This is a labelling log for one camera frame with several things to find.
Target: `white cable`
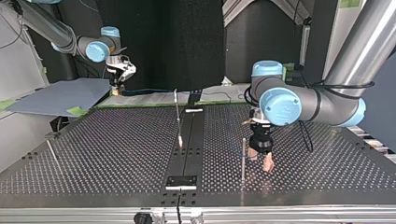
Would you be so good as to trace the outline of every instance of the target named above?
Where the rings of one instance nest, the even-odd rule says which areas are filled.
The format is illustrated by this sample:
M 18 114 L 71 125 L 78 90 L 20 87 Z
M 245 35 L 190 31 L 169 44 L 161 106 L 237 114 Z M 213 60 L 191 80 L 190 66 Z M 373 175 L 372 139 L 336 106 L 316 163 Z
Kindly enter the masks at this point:
M 79 0 L 79 2 L 80 2 L 84 7 L 87 7 L 87 8 L 89 8 L 89 9 L 92 10 L 92 11 L 99 12 L 98 9 L 88 6 L 88 5 L 87 5 L 86 3 L 84 3 L 82 0 Z

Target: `black panel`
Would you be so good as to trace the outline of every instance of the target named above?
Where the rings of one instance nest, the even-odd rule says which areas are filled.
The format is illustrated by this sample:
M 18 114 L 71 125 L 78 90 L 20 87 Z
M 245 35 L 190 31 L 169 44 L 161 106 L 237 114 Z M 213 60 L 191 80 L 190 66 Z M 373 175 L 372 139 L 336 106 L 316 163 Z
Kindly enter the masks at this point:
M 301 27 L 293 39 L 293 21 L 274 3 L 255 1 L 227 26 L 227 77 L 250 82 L 251 67 L 260 60 L 299 62 Z
M 97 0 L 104 25 L 120 28 L 137 67 L 127 89 L 195 90 L 224 77 L 220 0 Z
M 315 2 L 304 69 L 309 83 L 322 80 L 337 4 L 338 0 Z

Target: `metal bracket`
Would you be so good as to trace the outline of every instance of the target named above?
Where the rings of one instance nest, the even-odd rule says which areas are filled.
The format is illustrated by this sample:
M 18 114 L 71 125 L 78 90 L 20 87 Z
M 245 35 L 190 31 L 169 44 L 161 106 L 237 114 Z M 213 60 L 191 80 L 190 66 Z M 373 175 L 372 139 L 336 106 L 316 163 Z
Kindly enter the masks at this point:
M 169 176 L 166 180 L 166 190 L 196 190 L 196 175 Z

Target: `green tape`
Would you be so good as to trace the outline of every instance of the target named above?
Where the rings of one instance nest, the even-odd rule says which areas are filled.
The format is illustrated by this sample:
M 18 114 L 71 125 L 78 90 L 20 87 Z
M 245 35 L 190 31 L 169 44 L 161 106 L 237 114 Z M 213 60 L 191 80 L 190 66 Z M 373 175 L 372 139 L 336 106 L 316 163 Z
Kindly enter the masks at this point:
M 358 7 L 361 0 L 341 0 L 340 7 Z
M 180 103 L 179 106 L 184 106 L 186 103 Z M 175 106 L 175 104 L 154 104 L 154 105 L 98 105 L 95 108 L 146 108 L 146 107 L 168 107 Z
M 5 109 L 11 105 L 15 104 L 15 100 L 0 101 L 0 112 L 5 111 Z
M 67 113 L 69 113 L 71 115 L 75 115 L 75 116 L 79 116 L 79 117 L 88 113 L 87 110 L 83 110 L 79 106 L 75 106 L 75 107 L 69 108 L 66 111 L 67 111 Z

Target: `cable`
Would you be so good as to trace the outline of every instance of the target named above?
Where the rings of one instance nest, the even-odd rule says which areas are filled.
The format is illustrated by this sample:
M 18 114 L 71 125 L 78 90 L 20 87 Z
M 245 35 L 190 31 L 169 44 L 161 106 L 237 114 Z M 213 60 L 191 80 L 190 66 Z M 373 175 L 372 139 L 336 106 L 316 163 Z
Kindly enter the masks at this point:
M 356 90 L 356 89 L 367 89 L 371 88 L 375 85 L 375 82 L 371 81 L 368 84 L 360 84 L 360 85 L 326 85 L 323 84 L 324 80 L 311 84 L 312 87 L 315 88 L 323 88 L 323 89 L 351 89 L 351 90 Z
M 87 5 L 86 3 L 84 3 L 82 0 L 79 0 L 79 2 L 80 2 L 84 7 L 87 7 L 87 8 L 89 8 L 89 9 L 92 10 L 92 11 L 99 12 L 98 9 L 88 6 L 88 5 Z
M 14 29 L 14 27 L 12 27 L 11 23 L 9 23 L 9 21 L 6 19 L 6 17 L 4 17 L 1 13 L 0 13 L 0 17 L 2 18 L 2 20 L 8 25 L 9 29 L 11 29 L 11 31 L 15 34 L 18 35 L 18 31 L 16 31 Z M 20 37 L 20 40 L 23 41 L 23 43 L 30 45 L 25 39 L 22 38 L 22 36 Z
M 247 87 L 247 89 L 245 89 L 245 92 L 244 92 L 245 101 L 249 105 L 252 105 L 252 106 L 255 106 L 255 107 L 260 106 L 259 102 L 256 99 L 254 99 L 253 96 L 251 95 L 250 90 L 251 90 L 251 85 L 249 87 Z
M 104 79 L 104 78 L 105 78 L 105 74 L 106 74 L 106 65 L 105 65 L 105 68 L 103 69 L 103 73 L 102 73 L 102 79 Z
M 9 46 L 15 44 L 15 42 L 17 42 L 17 41 L 20 39 L 20 37 L 21 37 L 21 35 L 22 35 L 22 32 L 23 32 L 23 24 L 21 24 L 20 33 L 17 35 L 17 38 L 15 38 L 15 39 L 14 39 L 12 42 L 10 42 L 9 44 L 6 44 L 6 45 L 0 47 L 0 49 L 5 49 L 5 48 L 8 48 Z
M 88 73 L 87 77 L 89 76 L 89 74 L 92 74 L 94 77 L 100 78 L 99 72 L 98 72 L 92 65 L 86 63 L 85 61 L 80 60 L 79 58 L 76 58 L 76 57 L 75 57 L 75 59 L 76 59 L 77 62 L 79 62 L 79 64 L 80 64 L 81 66 L 83 66 L 83 67 L 85 68 L 85 70 L 86 70 L 87 73 Z
M 314 144 L 312 143 L 311 134 L 309 133 L 308 129 L 306 128 L 305 123 L 303 121 L 299 120 L 299 125 L 300 125 L 300 132 L 302 133 L 306 148 L 308 149 L 309 152 L 314 152 Z M 306 132 L 308 139 L 305 139 L 304 131 Z
M 301 2 L 301 0 L 298 0 L 298 1 L 297 1 L 296 8 L 294 9 L 294 17 L 293 17 L 293 40 L 296 39 L 296 17 L 297 17 L 297 10 L 298 10 L 298 6 L 300 5 L 300 2 Z M 296 51 L 297 54 L 298 54 L 298 48 L 297 48 L 297 46 L 295 46 L 294 48 L 295 48 L 295 51 Z M 303 79 L 304 85 L 305 85 L 308 89 L 311 89 L 311 85 L 309 85 L 308 82 L 306 81 L 306 78 L 305 78 L 305 76 L 304 76 L 303 71 L 300 71 L 300 74 L 301 74 L 301 78 Z M 308 129 L 306 128 L 305 123 L 304 123 L 303 121 L 299 120 L 299 125 L 300 125 L 300 132 L 301 132 L 301 135 L 303 136 L 303 140 L 304 140 L 304 144 L 305 144 L 306 149 L 308 150 L 308 152 L 313 152 L 313 151 L 314 151 L 314 144 L 312 143 L 311 134 L 309 133 L 309 131 L 308 131 Z M 306 135 L 307 135 L 309 144 L 308 144 L 308 141 L 307 141 L 306 138 L 305 138 L 304 131 L 306 132 Z

